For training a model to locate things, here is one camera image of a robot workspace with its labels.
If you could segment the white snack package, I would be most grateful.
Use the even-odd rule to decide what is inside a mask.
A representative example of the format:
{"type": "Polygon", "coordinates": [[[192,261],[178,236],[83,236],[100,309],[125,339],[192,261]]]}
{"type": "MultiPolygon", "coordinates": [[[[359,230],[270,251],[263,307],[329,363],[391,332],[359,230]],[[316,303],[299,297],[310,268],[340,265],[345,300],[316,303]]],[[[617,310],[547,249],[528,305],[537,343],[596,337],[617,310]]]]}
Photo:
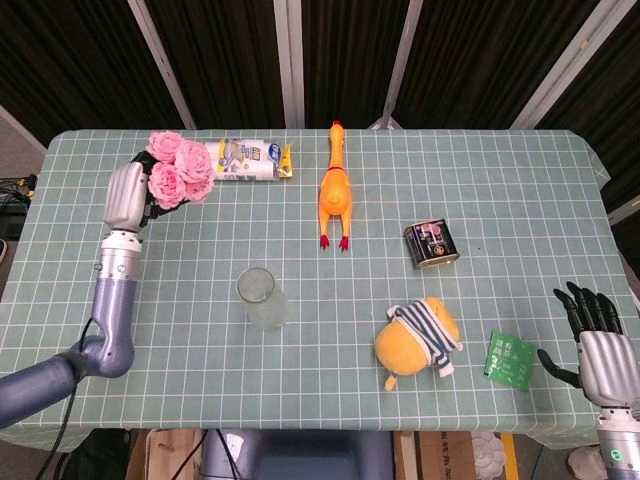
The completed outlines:
{"type": "Polygon", "coordinates": [[[293,176],[290,144],[223,138],[205,147],[217,181],[279,181],[293,176]]]}

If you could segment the white shoe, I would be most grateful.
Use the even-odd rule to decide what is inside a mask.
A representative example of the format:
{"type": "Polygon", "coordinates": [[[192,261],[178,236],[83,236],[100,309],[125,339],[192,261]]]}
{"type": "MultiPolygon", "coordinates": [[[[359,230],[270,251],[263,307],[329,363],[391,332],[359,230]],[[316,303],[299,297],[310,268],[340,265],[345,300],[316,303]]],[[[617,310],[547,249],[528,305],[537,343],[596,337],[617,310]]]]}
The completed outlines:
{"type": "Polygon", "coordinates": [[[567,465],[577,480],[607,480],[607,473],[598,446],[583,446],[573,450],[567,465]]]}

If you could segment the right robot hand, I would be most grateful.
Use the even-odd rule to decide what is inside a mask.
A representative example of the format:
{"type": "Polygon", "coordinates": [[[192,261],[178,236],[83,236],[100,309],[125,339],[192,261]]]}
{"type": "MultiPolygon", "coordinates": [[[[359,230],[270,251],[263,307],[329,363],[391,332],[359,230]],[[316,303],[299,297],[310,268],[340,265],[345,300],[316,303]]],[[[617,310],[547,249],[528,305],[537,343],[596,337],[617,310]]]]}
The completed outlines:
{"type": "Polygon", "coordinates": [[[537,351],[543,368],[554,378],[580,389],[601,408],[629,408],[640,401],[640,363],[623,332],[613,302],[573,282],[568,292],[553,291],[566,311],[578,354],[578,370],[557,365],[544,349],[537,351]]]}

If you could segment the clear glass cup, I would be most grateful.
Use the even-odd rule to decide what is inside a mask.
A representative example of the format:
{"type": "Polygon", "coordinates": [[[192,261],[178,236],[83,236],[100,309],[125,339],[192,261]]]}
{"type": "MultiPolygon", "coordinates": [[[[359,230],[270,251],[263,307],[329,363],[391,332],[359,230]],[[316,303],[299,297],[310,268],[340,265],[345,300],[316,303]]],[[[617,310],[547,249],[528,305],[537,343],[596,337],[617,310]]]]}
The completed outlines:
{"type": "Polygon", "coordinates": [[[272,273],[262,267],[246,269],[236,283],[249,322],[262,330],[280,328],[287,321],[290,308],[272,273]]]}

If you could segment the pink artificial rose bouquet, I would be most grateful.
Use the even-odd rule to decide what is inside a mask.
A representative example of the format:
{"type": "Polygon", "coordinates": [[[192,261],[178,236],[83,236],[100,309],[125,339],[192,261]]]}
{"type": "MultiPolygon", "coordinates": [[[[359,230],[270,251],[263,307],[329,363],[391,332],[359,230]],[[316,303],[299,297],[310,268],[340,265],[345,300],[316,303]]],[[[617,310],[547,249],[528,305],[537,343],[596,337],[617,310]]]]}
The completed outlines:
{"type": "Polygon", "coordinates": [[[161,209],[176,208],[184,201],[203,202],[211,193],[214,171],[204,143],[177,132],[155,131],[146,151],[156,161],[148,188],[161,209]]]}

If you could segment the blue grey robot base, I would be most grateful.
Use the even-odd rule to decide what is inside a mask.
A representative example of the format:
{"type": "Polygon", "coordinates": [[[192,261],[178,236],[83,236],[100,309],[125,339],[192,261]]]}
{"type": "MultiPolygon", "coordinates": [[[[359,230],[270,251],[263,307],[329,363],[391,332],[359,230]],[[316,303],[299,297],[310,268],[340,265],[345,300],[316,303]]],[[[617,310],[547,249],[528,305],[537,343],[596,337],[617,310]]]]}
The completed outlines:
{"type": "Polygon", "coordinates": [[[209,430],[199,480],[394,480],[392,434],[373,430],[209,430]]]}

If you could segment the green tea packet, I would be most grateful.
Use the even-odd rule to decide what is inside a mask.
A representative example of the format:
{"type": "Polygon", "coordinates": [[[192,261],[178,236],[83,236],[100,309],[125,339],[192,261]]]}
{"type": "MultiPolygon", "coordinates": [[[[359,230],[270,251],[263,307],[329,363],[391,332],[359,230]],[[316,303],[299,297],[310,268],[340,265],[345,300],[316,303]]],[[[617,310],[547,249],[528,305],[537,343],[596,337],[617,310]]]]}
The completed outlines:
{"type": "Polygon", "coordinates": [[[484,375],[500,385],[520,391],[529,389],[535,346],[516,336],[493,331],[484,375]]]}

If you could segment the green checkered tablecloth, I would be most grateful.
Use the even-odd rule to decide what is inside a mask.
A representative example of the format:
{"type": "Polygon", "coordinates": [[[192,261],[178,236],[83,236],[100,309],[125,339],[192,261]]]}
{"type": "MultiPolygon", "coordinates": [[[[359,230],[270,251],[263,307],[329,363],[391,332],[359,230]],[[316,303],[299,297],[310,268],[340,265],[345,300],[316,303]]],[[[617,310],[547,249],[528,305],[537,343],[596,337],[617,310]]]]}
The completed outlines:
{"type": "Polygon", "coordinates": [[[602,204],[604,170],[563,130],[350,130],[349,249],[341,225],[319,245],[317,197],[329,163],[324,130],[275,130],[294,173],[278,182],[219,182],[208,199],[141,232],[134,363],[88,378],[72,408],[58,403],[0,430],[0,439],[64,449],[95,428],[257,427],[516,431],[554,447],[592,441],[583,394],[532,369],[527,391],[484,375],[493,331],[577,366],[555,289],[568,281],[607,295],[640,356],[640,317],[602,204]],[[460,257],[414,269],[409,225],[445,219],[460,257]],[[280,328],[249,322],[236,283],[269,270],[290,313],[280,328]],[[440,298],[462,351],[454,372],[397,378],[374,351],[387,310],[440,298]]]}

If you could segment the brown cardboard box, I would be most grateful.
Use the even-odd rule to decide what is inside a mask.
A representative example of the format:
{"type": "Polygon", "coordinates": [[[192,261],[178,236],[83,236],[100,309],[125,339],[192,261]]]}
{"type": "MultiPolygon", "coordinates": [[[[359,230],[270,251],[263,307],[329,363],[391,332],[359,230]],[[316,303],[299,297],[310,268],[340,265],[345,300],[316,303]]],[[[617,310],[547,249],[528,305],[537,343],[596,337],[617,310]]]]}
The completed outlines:
{"type": "Polygon", "coordinates": [[[421,480],[477,480],[470,432],[419,431],[416,447],[421,480]]]}

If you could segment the yellow striped plush toy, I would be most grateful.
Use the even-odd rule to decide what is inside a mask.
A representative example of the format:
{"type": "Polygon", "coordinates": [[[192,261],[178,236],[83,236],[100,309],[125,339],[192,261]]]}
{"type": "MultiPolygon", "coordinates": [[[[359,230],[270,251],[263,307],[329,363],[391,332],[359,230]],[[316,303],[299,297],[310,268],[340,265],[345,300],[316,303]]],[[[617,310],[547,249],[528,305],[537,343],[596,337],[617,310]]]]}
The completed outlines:
{"type": "Polygon", "coordinates": [[[384,390],[393,390],[400,376],[411,376],[436,367],[441,378],[451,376],[453,351],[462,351],[459,327],[437,297],[388,308],[388,324],[376,335],[374,351],[388,371],[384,390]]]}

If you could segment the wooden board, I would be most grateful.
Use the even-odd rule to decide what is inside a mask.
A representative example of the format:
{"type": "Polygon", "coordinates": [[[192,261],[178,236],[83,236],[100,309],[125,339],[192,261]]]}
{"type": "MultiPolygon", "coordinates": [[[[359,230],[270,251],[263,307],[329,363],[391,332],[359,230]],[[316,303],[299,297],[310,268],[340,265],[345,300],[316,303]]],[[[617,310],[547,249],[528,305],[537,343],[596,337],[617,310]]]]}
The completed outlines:
{"type": "Polygon", "coordinates": [[[125,480],[196,480],[201,463],[202,438],[198,429],[138,430],[125,480]]]}

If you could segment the orange rubber chicken toy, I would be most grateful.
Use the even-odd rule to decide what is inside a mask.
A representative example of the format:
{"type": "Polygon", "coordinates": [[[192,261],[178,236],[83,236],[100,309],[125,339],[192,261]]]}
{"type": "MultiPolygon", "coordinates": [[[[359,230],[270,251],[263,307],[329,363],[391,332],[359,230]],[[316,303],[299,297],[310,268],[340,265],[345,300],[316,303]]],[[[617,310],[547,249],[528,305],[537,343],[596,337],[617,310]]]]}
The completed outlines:
{"type": "Polygon", "coordinates": [[[318,197],[320,247],[326,249],[330,245],[329,220],[331,217],[339,217],[342,225],[339,247],[345,252],[349,249],[353,204],[351,182],[343,163],[345,130],[339,121],[333,122],[329,130],[329,137],[329,166],[320,183],[318,197]]]}

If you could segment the dark metal tin can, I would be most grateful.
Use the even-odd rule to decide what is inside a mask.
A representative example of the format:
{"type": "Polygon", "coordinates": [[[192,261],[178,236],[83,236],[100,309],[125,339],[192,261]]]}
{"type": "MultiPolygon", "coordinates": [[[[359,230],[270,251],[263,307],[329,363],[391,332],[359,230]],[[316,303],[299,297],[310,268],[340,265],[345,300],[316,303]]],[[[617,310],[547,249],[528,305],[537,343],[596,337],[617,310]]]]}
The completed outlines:
{"type": "Polygon", "coordinates": [[[460,257],[445,219],[409,225],[403,235],[414,269],[451,263],[460,257]]]}

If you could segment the pale pink cloth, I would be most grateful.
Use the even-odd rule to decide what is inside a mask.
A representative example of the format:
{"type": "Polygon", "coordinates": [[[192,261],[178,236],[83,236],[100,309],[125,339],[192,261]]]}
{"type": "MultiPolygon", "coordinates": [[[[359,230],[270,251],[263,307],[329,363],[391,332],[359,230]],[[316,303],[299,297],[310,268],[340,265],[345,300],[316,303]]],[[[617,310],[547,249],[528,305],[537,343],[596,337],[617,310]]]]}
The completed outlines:
{"type": "Polygon", "coordinates": [[[506,464],[500,438],[490,431],[473,431],[471,440],[477,480],[496,480],[506,464]]]}

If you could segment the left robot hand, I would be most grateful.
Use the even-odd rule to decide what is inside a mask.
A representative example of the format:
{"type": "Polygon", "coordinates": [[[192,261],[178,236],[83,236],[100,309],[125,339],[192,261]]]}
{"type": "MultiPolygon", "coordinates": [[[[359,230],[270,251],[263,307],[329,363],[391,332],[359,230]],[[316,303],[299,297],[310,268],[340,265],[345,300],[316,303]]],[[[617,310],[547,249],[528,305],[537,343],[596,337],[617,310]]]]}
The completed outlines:
{"type": "Polygon", "coordinates": [[[128,164],[118,168],[110,177],[103,222],[111,230],[137,233],[150,220],[169,214],[187,203],[161,207],[152,196],[148,181],[152,167],[158,163],[147,151],[139,152],[128,164]]]}

